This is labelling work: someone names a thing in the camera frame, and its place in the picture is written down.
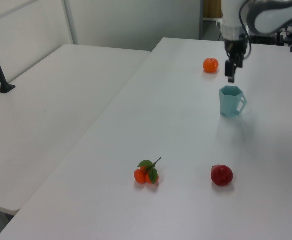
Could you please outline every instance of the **black cable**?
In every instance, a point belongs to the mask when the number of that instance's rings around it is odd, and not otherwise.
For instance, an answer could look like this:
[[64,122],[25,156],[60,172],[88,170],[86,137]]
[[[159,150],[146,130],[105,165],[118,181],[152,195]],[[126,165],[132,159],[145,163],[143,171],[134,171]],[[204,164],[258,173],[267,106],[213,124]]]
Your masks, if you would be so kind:
[[242,28],[245,31],[245,34],[246,34],[246,37],[247,37],[247,40],[248,40],[248,43],[249,43],[249,52],[248,52],[248,55],[245,56],[244,60],[246,60],[250,56],[250,53],[251,53],[251,41],[250,41],[250,37],[249,37],[249,34],[248,34],[247,30],[246,30],[246,27],[245,27],[244,23],[242,22],[242,19],[241,19],[241,11],[242,11],[242,9],[244,8],[244,6],[248,2],[249,2],[249,0],[245,1],[244,4],[242,4],[242,6],[240,7],[240,10],[239,10],[239,21],[241,23]]

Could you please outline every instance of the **tangerine with leaves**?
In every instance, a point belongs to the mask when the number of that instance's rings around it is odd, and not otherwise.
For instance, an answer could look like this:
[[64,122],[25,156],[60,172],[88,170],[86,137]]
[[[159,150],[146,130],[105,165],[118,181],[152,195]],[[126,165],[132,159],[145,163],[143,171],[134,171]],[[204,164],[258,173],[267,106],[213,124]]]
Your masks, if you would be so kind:
[[139,169],[137,169],[134,173],[136,182],[140,184],[144,184],[145,182],[149,184],[155,184],[156,182],[158,182],[159,176],[157,170],[155,169],[155,166],[160,159],[161,157],[154,163],[149,160],[142,161],[137,166]]

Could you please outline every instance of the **cup handle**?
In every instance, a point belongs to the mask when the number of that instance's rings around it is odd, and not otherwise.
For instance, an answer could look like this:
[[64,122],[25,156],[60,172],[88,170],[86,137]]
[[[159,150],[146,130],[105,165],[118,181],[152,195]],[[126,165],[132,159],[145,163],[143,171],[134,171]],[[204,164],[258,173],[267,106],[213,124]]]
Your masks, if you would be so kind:
[[245,96],[241,96],[241,97],[239,98],[239,101],[242,102],[243,105],[242,105],[240,111],[237,111],[237,115],[239,115],[239,114],[243,111],[243,109],[245,108],[245,106],[246,106],[246,104],[247,104],[247,100],[246,100]]

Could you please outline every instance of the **green leaf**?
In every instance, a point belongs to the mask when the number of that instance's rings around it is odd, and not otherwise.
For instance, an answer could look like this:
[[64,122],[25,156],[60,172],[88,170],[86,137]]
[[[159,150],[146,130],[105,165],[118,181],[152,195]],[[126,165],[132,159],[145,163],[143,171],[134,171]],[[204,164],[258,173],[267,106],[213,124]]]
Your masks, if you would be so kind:
[[137,167],[150,167],[152,165],[152,162],[149,160],[142,161]]
[[155,184],[158,178],[157,170],[155,168],[150,169],[148,172],[148,175],[149,175],[150,182],[152,184]]

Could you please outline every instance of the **light blue cup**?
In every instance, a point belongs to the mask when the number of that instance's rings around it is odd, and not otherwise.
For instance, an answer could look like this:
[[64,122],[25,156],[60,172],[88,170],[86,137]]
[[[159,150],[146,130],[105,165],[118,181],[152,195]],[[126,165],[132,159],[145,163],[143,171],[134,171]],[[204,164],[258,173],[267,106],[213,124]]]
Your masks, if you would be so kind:
[[244,94],[237,86],[224,86],[220,89],[219,101],[220,115],[226,118],[238,116],[247,104]]

